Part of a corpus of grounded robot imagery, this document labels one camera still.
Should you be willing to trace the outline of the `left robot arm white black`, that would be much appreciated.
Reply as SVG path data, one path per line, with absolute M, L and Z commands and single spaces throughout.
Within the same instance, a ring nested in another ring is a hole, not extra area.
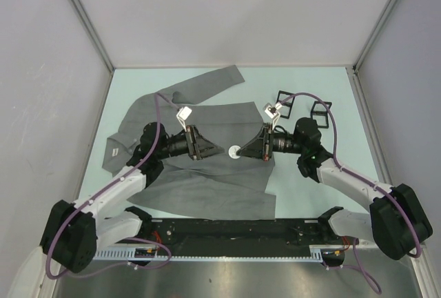
M 163 124 L 147 124 L 132 157 L 111 182 L 84 199 L 60 200 L 53 205 L 40 242 L 47 276 L 57 279 L 51 271 L 52 261 L 66 272 L 79 273 L 98 250 L 125 240 L 147 241 L 154 232 L 148 212 L 130 206 L 110 217 L 110 211 L 151 186 L 164 169 L 163 160 L 188 155 L 198 161 L 223 152 L 194 125 L 168 135 Z

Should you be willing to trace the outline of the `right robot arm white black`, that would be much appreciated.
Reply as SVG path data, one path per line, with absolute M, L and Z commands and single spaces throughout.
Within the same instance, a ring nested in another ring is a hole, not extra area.
M 365 209 L 365 213 L 333 208 L 318 226 L 318 236 L 333 244 L 342 236 L 374 242 L 389 258 L 418 257 L 421 244 L 433 234 L 415 191 L 406 184 L 391 186 L 374 181 L 339 164 L 333 153 L 321 144 L 316 120 L 297 120 L 294 131 L 276 132 L 269 123 L 235 154 L 269 161 L 275 152 L 298 155 L 303 177 L 330 186 Z

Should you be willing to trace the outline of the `grey button-up shirt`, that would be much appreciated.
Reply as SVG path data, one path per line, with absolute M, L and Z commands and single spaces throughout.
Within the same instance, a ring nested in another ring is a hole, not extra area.
M 229 66 L 176 83 L 160 91 L 178 107 L 189 106 L 188 124 L 195 125 L 224 152 L 200 161 L 187 155 L 163 160 L 163 171 L 147 188 L 128 200 L 132 204 L 186 217 L 225 220 L 273 219 L 276 196 L 265 192 L 274 160 L 241 157 L 228 150 L 243 146 L 263 125 L 254 102 L 205 106 L 203 102 L 244 83 Z

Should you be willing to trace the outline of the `blue round brooch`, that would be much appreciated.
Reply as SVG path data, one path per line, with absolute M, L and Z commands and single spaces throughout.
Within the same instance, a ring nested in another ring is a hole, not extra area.
M 228 155 L 232 158 L 232 159 L 240 159 L 240 155 L 239 155 L 239 150 L 240 150 L 240 146 L 234 145 L 234 146 L 230 146 L 229 150 L 228 150 Z

